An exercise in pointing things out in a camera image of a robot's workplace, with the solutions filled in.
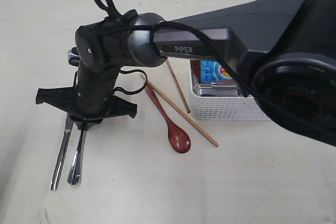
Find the wooden spoon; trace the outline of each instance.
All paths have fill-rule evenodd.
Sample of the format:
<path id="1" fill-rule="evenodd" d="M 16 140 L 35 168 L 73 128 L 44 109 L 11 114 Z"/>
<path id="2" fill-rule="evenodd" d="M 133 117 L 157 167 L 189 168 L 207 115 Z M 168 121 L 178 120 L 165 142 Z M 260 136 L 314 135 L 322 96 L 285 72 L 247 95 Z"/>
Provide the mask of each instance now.
<path id="1" fill-rule="evenodd" d="M 153 88 L 150 85 L 147 85 L 145 88 L 146 93 L 148 94 L 149 98 L 155 104 L 157 109 L 161 112 L 164 119 L 166 120 L 168 126 L 168 139 L 170 145 L 173 147 L 175 151 L 178 153 L 186 153 L 190 150 L 191 143 L 188 134 L 178 127 L 173 121 L 168 117 L 166 112 L 164 112 Z"/>

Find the table surface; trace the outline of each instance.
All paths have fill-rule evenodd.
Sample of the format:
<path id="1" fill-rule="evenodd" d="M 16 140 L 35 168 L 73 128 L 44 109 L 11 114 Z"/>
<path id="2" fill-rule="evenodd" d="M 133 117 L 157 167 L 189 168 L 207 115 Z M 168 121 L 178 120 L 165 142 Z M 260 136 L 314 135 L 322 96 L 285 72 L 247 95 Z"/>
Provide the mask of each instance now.
<path id="1" fill-rule="evenodd" d="M 124 13 L 175 19 L 253 0 L 115 0 Z M 35 105 L 38 88 L 67 87 L 74 33 L 105 17 L 93 0 L 0 0 L 0 223 L 38 223 L 46 208 L 57 223 L 319 223 L 336 217 L 336 148 L 292 134 L 271 121 L 197 121 L 215 148 L 163 100 L 192 140 L 174 152 L 167 127 L 145 92 L 121 97 L 138 104 L 135 119 L 107 119 L 86 138 L 80 186 L 67 175 L 79 132 L 68 146 L 59 189 L 50 191 L 65 113 Z M 187 61 L 172 59 L 187 96 Z M 180 108 L 166 64 L 146 69 Z M 128 90 L 137 74 L 120 76 Z"/>

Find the white plastic basket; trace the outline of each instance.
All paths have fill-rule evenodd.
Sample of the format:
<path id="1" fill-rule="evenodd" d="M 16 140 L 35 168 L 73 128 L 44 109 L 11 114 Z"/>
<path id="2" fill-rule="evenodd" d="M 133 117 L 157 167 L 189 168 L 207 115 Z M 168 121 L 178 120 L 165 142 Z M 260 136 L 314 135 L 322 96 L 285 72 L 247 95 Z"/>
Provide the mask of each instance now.
<path id="1" fill-rule="evenodd" d="M 253 97 L 200 97 L 193 91 L 189 64 L 189 100 L 191 115 L 199 120 L 268 120 Z"/>

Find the blue package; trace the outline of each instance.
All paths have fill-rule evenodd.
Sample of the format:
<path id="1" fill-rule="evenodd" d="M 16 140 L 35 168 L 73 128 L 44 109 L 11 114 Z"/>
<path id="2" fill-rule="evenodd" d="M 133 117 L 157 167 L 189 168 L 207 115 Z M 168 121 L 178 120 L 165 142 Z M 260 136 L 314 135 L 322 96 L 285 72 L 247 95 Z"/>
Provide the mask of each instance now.
<path id="1" fill-rule="evenodd" d="M 201 61 L 201 84 L 235 85 L 236 82 L 218 62 Z"/>

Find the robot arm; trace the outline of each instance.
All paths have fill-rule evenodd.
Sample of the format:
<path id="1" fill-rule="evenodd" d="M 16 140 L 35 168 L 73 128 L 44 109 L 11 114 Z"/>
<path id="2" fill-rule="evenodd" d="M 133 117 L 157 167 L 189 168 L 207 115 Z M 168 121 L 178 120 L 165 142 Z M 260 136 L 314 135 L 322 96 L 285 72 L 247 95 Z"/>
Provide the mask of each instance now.
<path id="1" fill-rule="evenodd" d="M 76 31 L 73 87 L 39 89 L 36 103 L 92 124 L 134 117 L 136 105 L 113 92 L 122 66 L 213 60 L 280 126 L 336 146 L 336 0 L 258 0 L 172 22 L 95 1 L 109 16 Z"/>

